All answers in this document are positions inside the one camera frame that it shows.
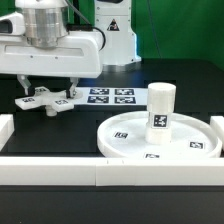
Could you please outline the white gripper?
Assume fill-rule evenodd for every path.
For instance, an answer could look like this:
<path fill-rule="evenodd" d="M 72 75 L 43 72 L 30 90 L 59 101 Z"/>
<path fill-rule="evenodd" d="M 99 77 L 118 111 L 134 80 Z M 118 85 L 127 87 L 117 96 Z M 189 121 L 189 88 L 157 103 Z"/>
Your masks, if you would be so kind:
<path fill-rule="evenodd" d="M 66 97 L 73 99 L 78 78 L 97 78 L 101 74 L 102 44 L 102 35 L 97 31 L 72 31 L 59 38 L 53 48 L 31 46 L 24 36 L 0 35 L 0 73 L 18 75 L 26 95 L 31 87 L 26 75 L 71 77 Z"/>

